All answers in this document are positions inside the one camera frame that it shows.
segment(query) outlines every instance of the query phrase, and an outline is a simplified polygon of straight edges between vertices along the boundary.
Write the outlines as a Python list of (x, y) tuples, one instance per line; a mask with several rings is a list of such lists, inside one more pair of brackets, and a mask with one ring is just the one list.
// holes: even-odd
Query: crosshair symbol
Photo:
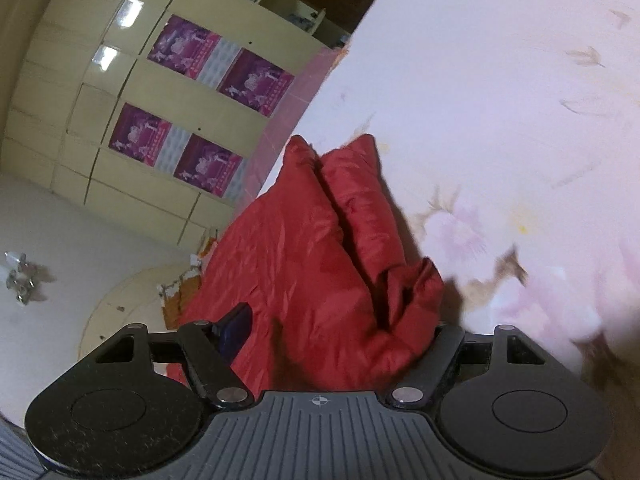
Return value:
[(313, 399), (311, 399), (311, 402), (314, 403), (316, 406), (324, 406), (326, 403), (329, 402), (329, 399), (327, 399), (326, 397), (323, 397), (322, 395), (318, 395), (318, 396), (315, 396)]

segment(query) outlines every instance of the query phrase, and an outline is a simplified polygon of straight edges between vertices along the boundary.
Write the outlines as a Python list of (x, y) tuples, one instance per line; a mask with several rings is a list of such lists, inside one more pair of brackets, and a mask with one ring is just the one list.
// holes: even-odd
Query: bright light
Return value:
[(116, 25), (121, 28), (129, 28), (136, 22), (144, 5), (145, 3), (140, 0), (124, 0), (116, 14)]
[(100, 65), (100, 68), (103, 72), (107, 72), (111, 61), (115, 59), (118, 55), (118, 51), (110, 46), (102, 46), (98, 49), (98, 52), (95, 53), (94, 59), (92, 60), (95, 64)]

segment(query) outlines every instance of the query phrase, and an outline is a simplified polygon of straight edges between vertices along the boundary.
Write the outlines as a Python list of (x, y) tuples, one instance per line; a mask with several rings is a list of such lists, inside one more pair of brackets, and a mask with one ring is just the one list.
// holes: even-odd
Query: red fabric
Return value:
[(249, 303), (232, 368), (255, 396), (385, 388), (430, 345), (442, 279), (427, 258), (406, 264), (379, 177), (371, 136), (320, 159), (294, 136), (276, 184), (220, 241), (181, 322)]

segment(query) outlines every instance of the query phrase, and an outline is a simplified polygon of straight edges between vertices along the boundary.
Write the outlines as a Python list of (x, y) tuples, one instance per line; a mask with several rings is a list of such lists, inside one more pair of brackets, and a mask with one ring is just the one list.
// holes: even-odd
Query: ribbed surface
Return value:
[(0, 479), (35, 480), (43, 473), (31, 447), (0, 420)]
[[(56, 474), (47, 480), (62, 478)], [(490, 480), (457, 459), (425, 418), (382, 406), (370, 392), (266, 393), (214, 418), (203, 438), (139, 480)], [(597, 480), (591, 473), (576, 477)]]

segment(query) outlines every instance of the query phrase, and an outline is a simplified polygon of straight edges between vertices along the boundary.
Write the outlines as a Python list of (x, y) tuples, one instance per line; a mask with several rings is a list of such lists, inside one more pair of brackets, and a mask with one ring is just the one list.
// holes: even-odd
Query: poster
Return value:
[(128, 103), (109, 147), (221, 198), (240, 191), (242, 156)]
[(221, 36), (172, 16), (148, 59), (270, 117), (294, 77)]

